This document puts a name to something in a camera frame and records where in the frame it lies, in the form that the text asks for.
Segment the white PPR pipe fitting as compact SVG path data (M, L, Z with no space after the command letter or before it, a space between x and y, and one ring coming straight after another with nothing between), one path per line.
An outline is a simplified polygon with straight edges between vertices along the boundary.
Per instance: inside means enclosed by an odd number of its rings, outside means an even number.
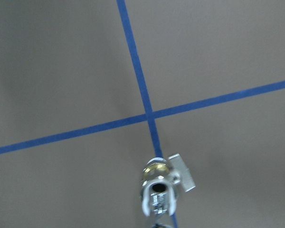
M166 213L169 216L172 216L177 208L177 187L181 186L185 192L188 192L196 187L189 168L178 153L168 157L168 159L155 157L149 160L143 169L142 174L142 211L147 217L154 215L150 211L149 205L149 188L151 185L159 182L168 186L170 203L169 211Z

